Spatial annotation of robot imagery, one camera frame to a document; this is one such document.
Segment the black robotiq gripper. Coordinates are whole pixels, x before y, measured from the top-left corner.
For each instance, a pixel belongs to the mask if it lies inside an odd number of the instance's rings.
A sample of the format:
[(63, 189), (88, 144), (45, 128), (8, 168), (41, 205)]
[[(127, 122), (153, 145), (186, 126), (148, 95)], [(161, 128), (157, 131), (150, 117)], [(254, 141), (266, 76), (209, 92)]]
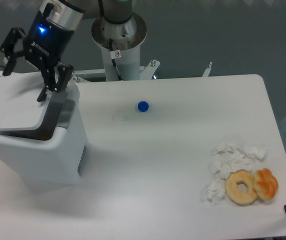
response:
[[(41, 70), (44, 87), (37, 102), (47, 98), (47, 92), (64, 91), (72, 77), (74, 67), (61, 61), (62, 53), (76, 30), (76, 13), (65, 11), (39, 11), (26, 36), (20, 27), (12, 28), (1, 44), (0, 51), (7, 60), (3, 76), (13, 72), (17, 58), (24, 57)], [(23, 40), (23, 49), (15, 51), (18, 40)]]

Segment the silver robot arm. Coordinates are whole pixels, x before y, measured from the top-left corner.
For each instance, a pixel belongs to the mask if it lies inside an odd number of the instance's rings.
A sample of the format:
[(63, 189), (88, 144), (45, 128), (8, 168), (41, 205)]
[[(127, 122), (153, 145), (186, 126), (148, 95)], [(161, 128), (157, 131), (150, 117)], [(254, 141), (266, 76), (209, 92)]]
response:
[(130, 0), (44, 0), (28, 32), (12, 28), (0, 50), (7, 60), (3, 76), (12, 74), (17, 59), (40, 70), (44, 87), (37, 98), (43, 102), (48, 92), (66, 89), (73, 66), (61, 62), (61, 56), (83, 18), (102, 17), (111, 24), (125, 24), (132, 18)]

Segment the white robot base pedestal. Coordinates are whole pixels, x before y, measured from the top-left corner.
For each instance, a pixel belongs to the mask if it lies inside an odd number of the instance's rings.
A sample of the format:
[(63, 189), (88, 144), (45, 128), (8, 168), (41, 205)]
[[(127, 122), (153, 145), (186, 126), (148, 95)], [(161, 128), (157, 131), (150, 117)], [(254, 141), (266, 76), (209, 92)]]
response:
[(106, 81), (139, 80), (141, 44), (147, 36), (145, 21), (136, 13), (121, 24), (100, 17), (94, 21), (91, 31), (101, 49)]

